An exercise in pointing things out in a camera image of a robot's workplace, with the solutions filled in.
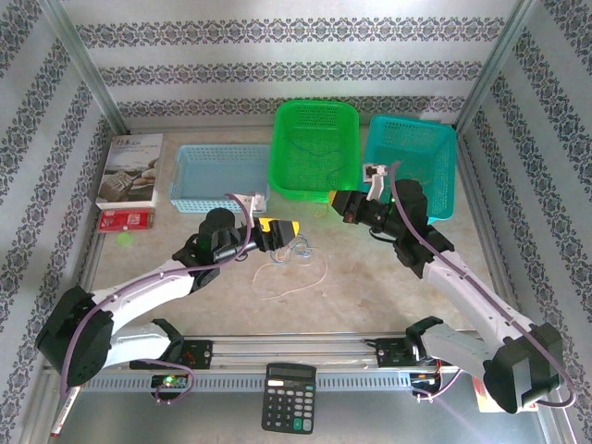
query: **red box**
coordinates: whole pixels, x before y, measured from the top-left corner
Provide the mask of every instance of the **red box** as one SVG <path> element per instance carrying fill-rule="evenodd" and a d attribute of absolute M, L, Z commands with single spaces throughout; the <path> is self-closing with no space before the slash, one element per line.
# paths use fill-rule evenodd
<path fill-rule="evenodd" d="M 100 233 L 150 229 L 154 223 L 153 208 L 123 208 L 101 213 Z"/>

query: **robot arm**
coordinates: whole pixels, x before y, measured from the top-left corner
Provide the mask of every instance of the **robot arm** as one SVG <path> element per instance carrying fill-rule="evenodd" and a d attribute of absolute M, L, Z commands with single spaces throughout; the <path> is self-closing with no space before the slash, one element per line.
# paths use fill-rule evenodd
<path fill-rule="evenodd" d="M 299 229 L 296 222 L 263 218 L 253 218 L 251 225 L 244 254 L 284 247 Z M 176 362 L 183 337 L 166 320 L 155 319 L 140 327 L 126 325 L 158 305 L 205 287 L 220 274 L 219 268 L 190 273 L 171 270 L 219 264 L 235 256 L 246 238 L 247 227 L 235 228 L 235 218 L 229 210 L 217 208 L 210 211 L 199 232 L 156 270 L 110 289 L 88 293 L 74 287 L 66 291 L 37 336 L 36 347 L 61 374 L 68 345 L 81 320 L 99 303 L 104 303 L 90 318 L 76 342 L 68 369 L 69 387 L 87 382 L 109 365 L 139 359 Z M 152 275 L 155 278 L 145 279 Z M 120 297 L 106 302 L 119 291 Z"/>
<path fill-rule="evenodd" d="M 492 398 L 509 413 L 520 412 L 525 405 L 557 389 L 562 382 L 560 375 L 513 325 L 523 327 L 562 363 L 561 336 L 557 329 L 548 323 L 536 326 L 488 289 L 454 251 L 452 243 L 427 224 L 427 199 L 421 185 L 415 180 L 397 180 L 405 215 L 442 257 L 422 245 L 392 202 L 381 203 L 376 197 L 379 194 L 376 190 L 383 188 L 379 182 L 386 171 L 385 166 L 364 165 L 364 181 L 372 182 L 371 191 L 337 191 L 333 208 L 346 223 L 362 223 L 374 234 L 385 233 L 394 238 L 392 245 L 401 263 L 443 291 L 482 339 L 470 338 L 430 316 L 407 328 L 407 352 L 417 361 L 439 358 L 483 379 Z M 369 176 L 374 176 L 373 180 L 369 180 Z M 501 314 L 494 304 L 503 307 L 505 313 Z"/>

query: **gray floor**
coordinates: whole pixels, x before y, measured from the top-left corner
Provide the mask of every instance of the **gray floor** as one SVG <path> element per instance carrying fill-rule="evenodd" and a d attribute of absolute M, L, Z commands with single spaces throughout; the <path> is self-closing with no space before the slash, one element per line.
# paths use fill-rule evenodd
<path fill-rule="evenodd" d="M 60 444 L 545 442 L 535 413 L 480 413 L 468 376 L 433 404 L 406 392 L 318 393 L 314 433 L 261 428 L 259 393 L 199 393 L 157 406 L 149 394 L 82 393 Z"/>

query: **calculator display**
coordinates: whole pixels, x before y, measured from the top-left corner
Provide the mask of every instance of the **calculator display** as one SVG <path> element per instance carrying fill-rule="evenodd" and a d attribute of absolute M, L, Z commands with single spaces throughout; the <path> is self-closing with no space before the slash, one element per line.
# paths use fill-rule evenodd
<path fill-rule="evenodd" d="M 277 367 L 270 367 L 269 368 L 269 375 L 270 376 L 280 376 L 280 377 L 313 377 L 313 372 L 310 370 L 301 370 L 298 368 L 277 368 Z"/>

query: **book cover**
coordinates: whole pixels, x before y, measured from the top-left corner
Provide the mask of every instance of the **book cover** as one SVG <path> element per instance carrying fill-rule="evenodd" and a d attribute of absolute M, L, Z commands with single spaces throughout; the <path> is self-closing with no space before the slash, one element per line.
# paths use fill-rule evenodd
<path fill-rule="evenodd" d="M 155 206 L 162 144 L 162 134 L 113 138 L 96 199 L 99 208 Z"/>

